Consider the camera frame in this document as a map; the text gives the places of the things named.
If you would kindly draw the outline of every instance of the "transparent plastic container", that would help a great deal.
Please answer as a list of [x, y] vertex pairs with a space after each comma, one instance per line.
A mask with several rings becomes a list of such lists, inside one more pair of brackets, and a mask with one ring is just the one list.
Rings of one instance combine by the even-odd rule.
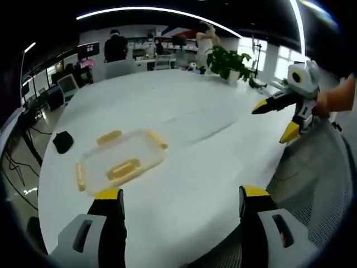
[[77, 163], [80, 191], [89, 195], [118, 187], [157, 166], [165, 159], [167, 145], [151, 130], [121, 135], [113, 131], [97, 140], [98, 147], [84, 153]]

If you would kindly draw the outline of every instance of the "black mouse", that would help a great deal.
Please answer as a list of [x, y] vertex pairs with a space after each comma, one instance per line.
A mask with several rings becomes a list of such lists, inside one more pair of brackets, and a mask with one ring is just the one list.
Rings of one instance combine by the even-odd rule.
[[72, 147], [73, 138], [67, 131], [63, 131], [56, 135], [53, 143], [56, 146], [57, 152], [64, 154]]

